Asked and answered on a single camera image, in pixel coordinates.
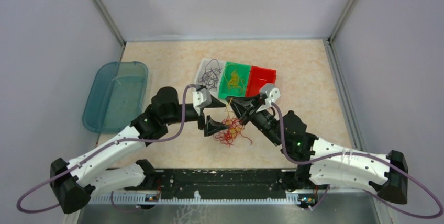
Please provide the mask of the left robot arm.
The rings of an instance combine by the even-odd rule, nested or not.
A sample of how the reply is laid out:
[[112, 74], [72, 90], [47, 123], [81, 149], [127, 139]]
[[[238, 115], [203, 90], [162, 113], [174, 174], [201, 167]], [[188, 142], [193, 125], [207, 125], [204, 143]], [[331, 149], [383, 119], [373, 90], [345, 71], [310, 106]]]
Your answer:
[[50, 187], [62, 211], [74, 213], [93, 197], [117, 189], [153, 188], [157, 173], [147, 160], [139, 160], [122, 169], [113, 170], [110, 166], [152, 143], [173, 140], [174, 137], [165, 137], [169, 125], [179, 124], [179, 129], [183, 130], [186, 122], [195, 121], [206, 137], [227, 129], [227, 125], [204, 114], [205, 108], [224, 108], [225, 104], [203, 86], [192, 84], [186, 87], [189, 88], [195, 89], [191, 103], [186, 102], [185, 96], [179, 101], [175, 88], [163, 87], [142, 114], [103, 145], [68, 161], [62, 158], [53, 161]]

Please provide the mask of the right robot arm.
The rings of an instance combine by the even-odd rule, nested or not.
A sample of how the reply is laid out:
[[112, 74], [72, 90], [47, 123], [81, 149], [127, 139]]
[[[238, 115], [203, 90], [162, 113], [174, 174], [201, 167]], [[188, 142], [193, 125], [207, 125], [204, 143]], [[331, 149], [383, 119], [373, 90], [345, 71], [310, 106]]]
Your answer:
[[367, 153], [331, 143], [307, 132], [307, 125], [292, 110], [285, 115], [260, 110], [264, 100], [254, 97], [226, 97], [242, 124], [252, 123], [286, 158], [298, 166], [295, 183], [300, 188], [336, 185], [362, 189], [400, 205], [408, 202], [408, 173], [405, 155]]

